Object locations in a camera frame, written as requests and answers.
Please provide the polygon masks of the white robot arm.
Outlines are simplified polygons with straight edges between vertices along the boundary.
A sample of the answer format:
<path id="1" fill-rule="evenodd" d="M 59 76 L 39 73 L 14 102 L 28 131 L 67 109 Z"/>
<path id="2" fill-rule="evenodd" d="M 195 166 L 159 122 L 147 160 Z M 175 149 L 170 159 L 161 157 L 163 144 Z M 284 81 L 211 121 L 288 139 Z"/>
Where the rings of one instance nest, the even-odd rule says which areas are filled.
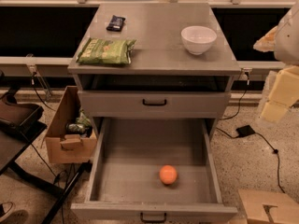
<path id="1" fill-rule="evenodd" d="M 299 100 L 299 3 L 296 3 L 267 34 L 253 45 L 261 52 L 273 51 L 286 64 L 275 77 L 259 120 L 278 123 Z"/>

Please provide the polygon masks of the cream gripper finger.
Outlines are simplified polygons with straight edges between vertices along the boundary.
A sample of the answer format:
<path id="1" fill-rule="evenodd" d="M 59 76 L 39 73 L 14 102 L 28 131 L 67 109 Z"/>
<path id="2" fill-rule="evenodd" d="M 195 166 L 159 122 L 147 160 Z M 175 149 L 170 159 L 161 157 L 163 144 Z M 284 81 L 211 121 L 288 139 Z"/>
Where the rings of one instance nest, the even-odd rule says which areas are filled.
<path id="1" fill-rule="evenodd" d="M 299 67 L 288 66 L 277 73 L 260 118 L 277 123 L 298 100 Z"/>
<path id="2" fill-rule="evenodd" d="M 253 45 L 255 50 L 260 52 L 269 52 L 273 51 L 275 48 L 275 36 L 277 33 L 277 27 L 273 27 L 270 31 L 268 31 L 262 38 L 257 40 Z"/>

